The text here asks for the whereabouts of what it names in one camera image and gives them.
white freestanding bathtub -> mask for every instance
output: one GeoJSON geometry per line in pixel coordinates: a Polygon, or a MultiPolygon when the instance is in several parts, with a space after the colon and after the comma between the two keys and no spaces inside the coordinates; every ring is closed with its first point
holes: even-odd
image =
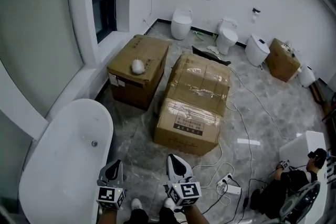
{"type": "Polygon", "coordinates": [[[56,115],[19,184],[19,200],[30,224],[95,223],[96,181],[112,136],[112,118],[94,100],[73,101],[56,115]]]}

person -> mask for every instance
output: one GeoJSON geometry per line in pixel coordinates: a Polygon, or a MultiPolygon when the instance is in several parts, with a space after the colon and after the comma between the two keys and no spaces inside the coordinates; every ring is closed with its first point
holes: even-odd
{"type": "Polygon", "coordinates": [[[278,164],[274,179],[265,190],[262,193],[258,189],[253,192],[250,208],[259,210],[270,219],[278,218],[287,193],[291,196],[305,185],[318,180],[317,174],[326,161],[327,153],[324,149],[318,148],[308,156],[306,172],[300,169],[284,172],[282,165],[278,164]]]}
{"type": "MultiPolygon", "coordinates": [[[[147,224],[148,215],[142,209],[139,199],[133,199],[131,202],[131,217],[124,224],[147,224]]],[[[167,198],[160,210],[160,224],[177,224],[179,223],[174,216],[175,203],[171,198],[167,198]]],[[[197,206],[186,206],[183,208],[188,224],[209,224],[206,218],[199,211],[197,206]]],[[[116,224],[117,210],[105,209],[100,216],[98,224],[116,224]]]]}

cardboard box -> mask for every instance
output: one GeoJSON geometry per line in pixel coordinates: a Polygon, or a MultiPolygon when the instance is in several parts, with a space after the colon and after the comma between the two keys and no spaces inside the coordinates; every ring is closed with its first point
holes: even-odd
{"type": "Polygon", "coordinates": [[[283,42],[280,40],[276,38],[273,40],[269,47],[270,54],[266,58],[266,63],[273,77],[287,82],[301,64],[295,56],[292,56],[291,52],[282,48],[281,45],[283,45],[283,42]]]}
{"type": "Polygon", "coordinates": [[[194,54],[175,63],[166,97],[224,116],[229,93],[229,68],[194,54]]]}
{"type": "Polygon", "coordinates": [[[136,35],[107,66],[114,99],[147,110],[163,76],[169,41],[136,35]],[[142,60],[145,73],[132,72],[133,60],[142,60]]]}
{"type": "Polygon", "coordinates": [[[154,143],[204,155],[217,146],[221,119],[215,113],[166,98],[155,129],[154,143]]]}
{"type": "Polygon", "coordinates": [[[191,54],[175,63],[154,142],[204,155],[218,142],[229,92],[229,68],[191,54]]]}

sneaker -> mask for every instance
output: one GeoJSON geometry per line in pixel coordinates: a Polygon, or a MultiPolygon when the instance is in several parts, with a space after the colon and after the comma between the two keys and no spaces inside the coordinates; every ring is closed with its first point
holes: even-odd
{"type": "Polygon", "coordinates": [[[163,207],[169,208],[170,210],[174,211],[175,203],[174,203],[173,199],[172,198],[167,198],[166,200],[164,200],[163,207]]]}
{"type": "Polygon", "coordinates": [[[142,209],[142,204],[139,199],[133,199],[131,202],[132,211],[136,209],[142,209]]]}

marble floor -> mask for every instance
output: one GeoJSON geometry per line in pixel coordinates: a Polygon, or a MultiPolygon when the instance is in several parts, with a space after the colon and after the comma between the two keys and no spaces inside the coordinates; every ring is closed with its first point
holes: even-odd
{"type": "MultiPolygon", "coordinates": [[[[113,118],[117,137],[117,157],[123,161],[124,173],[127,176],[125,181],[127,198],[123,203],[123,210],[118,212],[118,223],[128,220],[132,198],[139,198],[150,219],[157,220],[162,201],[166,197],[163,185],[167,181],[165,160],[169,153],[182,157],[192,167],[199,164],[215,164],[221,154],[219,147],[204,156],[195,156],[152,142],[157,121],[154,107],[158,100],[162,98],[171,68],[182,52],[191,51],[191,45],[206,50],[207,46],[213,44],[211,36],[202,36],[201,38],[204,40],[202,41],[190,32],[186,39],[182,41],[174,40],[170,33],[170,25],[163,23],[155,24],[148,35],[172,41],[164,76],[148,111],[145,112],[113,100],[108,88],[99,100],[109,110],[113,118]]],[[[295,138],[297,133],[306,130],[327,133],[325,125],[321,122],[322,111],[320,107],[314,102],[309,89],[303,88],[296,79],[284,83],[272,77],[267,67],[264,66],[261,70],[252,66],[245,56],[244,49],[239,46],[232,47],[229,54],[221,56],[221,58],[232,62],[230,66],[236,70],[245,86],[257,94],[265,108],[274,117],[284,137],[295,138]]],[[[281,138],[271,118],[253,94],[244,88],[239,88],[239,81],[233,73],[230,75],[230,86],[230,93],[235,91],[237,93],[230,96],[228,100],[241,111],[250,139],[260,143],[260,145],[251,145],[253,178],[268,181],[270,180],[268,175],[275,169],[276,163],[279,161],[278,149],[288,140],[281,138]]],[[[249,146],[248,144],[238,143],[238,138],[247,139],[242,119],[237,111],[227,109],[219,140],[223,149],[222,159],[215,167],[194,169],[197,180],[202,186],[206,186],[222,162],[229,162],[234,166],[233,178],[241,185],[243,195],[237,215],[231,223],[238,223],[241,219],[243,200],[247,195],[248,181],[251,177],[249,146]]],[[[213,183],[202,189],[202,197],[197,203],[201,212],[218,199],[216,182],[229,172],[233,172],[232,168],[227,164],[222,165],[213,183]]],[[[251,190],[262,186],[262,183],[251,181],[251,190]]],[[[228,196],[231,199],[228,206],[217,203],[205,214],[211,224],[224,223],[233,218],[239,196],[230,194],[228,196]]],[[[244,218],[240,223],[261,223],[264,219],[267,218],[247,207],[244,218]]]]}

